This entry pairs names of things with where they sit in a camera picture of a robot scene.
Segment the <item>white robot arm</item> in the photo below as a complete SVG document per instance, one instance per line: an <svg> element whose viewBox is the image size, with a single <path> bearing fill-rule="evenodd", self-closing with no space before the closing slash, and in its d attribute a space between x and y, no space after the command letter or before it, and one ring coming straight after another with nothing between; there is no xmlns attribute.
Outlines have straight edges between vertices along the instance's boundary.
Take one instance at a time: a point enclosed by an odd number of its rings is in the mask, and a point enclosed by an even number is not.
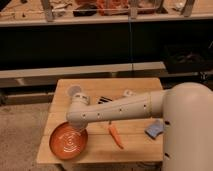
<svg viewBox="0 0 213 171"><path fill-rule="evenodd" d="M89 105L74 95L67 120L78 131L90 122L148 117L164 119L163 171L209 171L213 162L213 93L197 83Z"/></svg>

